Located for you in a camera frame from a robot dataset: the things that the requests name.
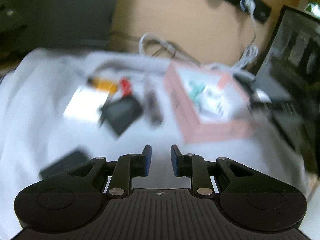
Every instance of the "silver screw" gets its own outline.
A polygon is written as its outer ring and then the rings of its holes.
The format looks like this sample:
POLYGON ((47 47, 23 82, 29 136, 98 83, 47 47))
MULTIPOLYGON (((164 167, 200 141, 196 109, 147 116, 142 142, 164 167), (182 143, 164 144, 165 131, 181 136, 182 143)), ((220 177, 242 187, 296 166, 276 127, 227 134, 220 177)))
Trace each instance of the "silver screw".
POLYGON ((209 196, 213 193, 212 189, 208 187, 201 187, 197 190, 200 195, 209 196))
POLYGON ((119 187, 114 187, 111 190, 109 190, 109 193, 113 196, 120 196, 124 193, 124 190, 119 187))

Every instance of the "white cloth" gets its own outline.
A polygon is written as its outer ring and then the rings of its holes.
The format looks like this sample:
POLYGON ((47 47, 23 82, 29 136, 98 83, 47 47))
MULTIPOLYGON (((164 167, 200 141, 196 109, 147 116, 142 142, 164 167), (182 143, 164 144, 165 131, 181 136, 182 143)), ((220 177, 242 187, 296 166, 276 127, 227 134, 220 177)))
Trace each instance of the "white cloth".
POLYGON ((152 162, 147 178, 134 178, 132 187, 184 188, 188 178, 175 178, 170 146, 182 153, 192 152, 206 160, 225 156, 308 194, 302 157, 292 152, 265 120, 254 136, 201 144, 184 144, 162 84, 167 59, 101 51, 66 53, 37 49, 27 55, 17 70, 0 86, 0 239, 14 237, 21 227, 13 202, 25 187, 40 180, 39 170, 74 148, 87 149, 90 157, 117 160, 127 153, 141 153, 152 146, 152 162), (154 82, 164 111, 164 123, 150 127, 144 117, 120 137, 104 127, 68 120, 62 114, 73 93, 94 71, 106 77, 130 76, 133 91, 142 96, 143 71, 154 82))

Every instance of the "pink box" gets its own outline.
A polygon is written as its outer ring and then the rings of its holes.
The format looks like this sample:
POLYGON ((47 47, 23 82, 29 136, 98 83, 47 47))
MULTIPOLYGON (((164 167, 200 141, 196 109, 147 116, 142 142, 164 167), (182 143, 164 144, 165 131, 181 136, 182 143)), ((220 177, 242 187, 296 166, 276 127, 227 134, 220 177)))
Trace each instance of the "pink box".
POLYGON ((220 90, 223 90, 226 86, 232 86, 239 94, 239 98, 245 102, 245 106, 250 104, 250 99, 242 87, 227 72, 197 69, 172 62, 164 76, 164 87, 170 96, 176 119, 186 143, 246 138, 254 133, 255 125, 251 115, 247 118, 236 118, 222 122, 219 120, 203 122, 184 88, 178 73, 180 68, 199 71, 204 73, 206 78, 211 78, 211 76, 215 80, 218 78, 216 87, 220 90))

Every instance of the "white plug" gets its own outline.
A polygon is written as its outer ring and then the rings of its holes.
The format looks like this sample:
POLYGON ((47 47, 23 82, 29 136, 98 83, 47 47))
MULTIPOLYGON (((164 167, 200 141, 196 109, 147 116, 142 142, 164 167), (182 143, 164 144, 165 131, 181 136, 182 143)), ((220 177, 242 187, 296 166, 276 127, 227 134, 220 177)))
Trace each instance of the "white plug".
POLYGON ((253 14, 253 12, 256 8, 256 4, 255 4, 254 0, 245 0, 244 6, 247 8, 247 10, 249 11, 250 14, 253 14))

